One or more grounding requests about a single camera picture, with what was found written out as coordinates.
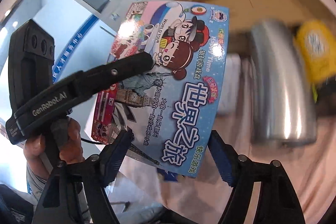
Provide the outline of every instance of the pink fabric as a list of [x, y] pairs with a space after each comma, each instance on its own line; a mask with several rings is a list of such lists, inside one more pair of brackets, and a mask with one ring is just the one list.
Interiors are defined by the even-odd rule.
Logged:
[[[336, 195], [336, 118], [318, 120], [318, 140], [313, 145], [281, 149], [252, 146], [251, 87], [250, 64], [245, 60], [236, 113], [216, 117], [213, 129], [238, 154], [264, 163], [279, 160], [297, 192], [306, 223], [316, 224]], [[199, 224], [217, 223], [231, 194], [231, 188], [221, 180], [209, 150], [196, 179], [162, 182], [155, 167], [131, 158], [124, 160], [120, 171], [158, 202]], [[253, 222], [259, 188], [260, 184], [256, 183], [245, 223]]]

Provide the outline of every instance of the blue wall stripe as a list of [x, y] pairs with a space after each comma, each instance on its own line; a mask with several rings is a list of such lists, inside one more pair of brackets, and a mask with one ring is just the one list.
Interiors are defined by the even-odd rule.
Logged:
[[91, 15], [64, 47], [63, 51], [59, 55], [59, 58], [52, 67], [52, 81], [54, 83], [58, 81], [59, 77], [62, 74], [63, 68], [68, 63], [70, 57], [75, 51], [75, 48], [79, 45], [84, 36], [97, 21], [98, 17], [96, 17], [95, 15]]

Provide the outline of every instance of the blue gripper pad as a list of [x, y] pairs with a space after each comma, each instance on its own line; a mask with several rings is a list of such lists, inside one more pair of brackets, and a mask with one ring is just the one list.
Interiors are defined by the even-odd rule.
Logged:
[[211, 131], [208, 148], [222, 180], [235, 187], [239, 176], [238, 154], [229, 144], [223, 142], [216, 130]]
[[105, 146], [100, 153], [100, 173], [102, 175], [103, 187], [107, 187], [115, 180], [121, 163], [133, 140], [134, 134], [130, 128], [128, 131], [122, 130], [115, 141]]

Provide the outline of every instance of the cardboard box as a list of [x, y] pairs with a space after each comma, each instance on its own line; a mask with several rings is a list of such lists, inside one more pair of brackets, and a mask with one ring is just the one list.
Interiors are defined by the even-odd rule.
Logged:
[[230, 9], [228, 52], [249, 55], [248, 33], [259, 20], [274, 18], [289, 27], [310, 19], [335, 21], [334, 15], [319, 0], [188, 0], [211, 3]]

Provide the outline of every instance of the finger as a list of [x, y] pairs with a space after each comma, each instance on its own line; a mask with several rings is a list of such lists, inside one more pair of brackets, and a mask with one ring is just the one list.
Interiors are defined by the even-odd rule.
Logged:
[[68, 135], [70, 139], [78, 142], [78, 139], [80, 139], [80, 131], [81, 126], [79, 123], [71, 118], [68, 124]]
[[45, 180], [49, 177], [49, 172], [44, 166], [39, 155], [45, 150], [45, 138], [40, 135], [37, 137], [30, 138], [26, 141], [24, 147], [24, 155], [27, 159], [27, 164], [29, 165], [32, 172], [40, 178]]
[[45, 137], [39, 135], [26, 140], [24, 153], [27, 157], [38, 157], [45, 150]]
[[62, 148], [59, 153], [59, 158], [64, 160], [67, 164], [72, 163], [74, 160], [76, 162], [82, 161], [83, 150], [75, 141], [68, 140], [66, 145]]

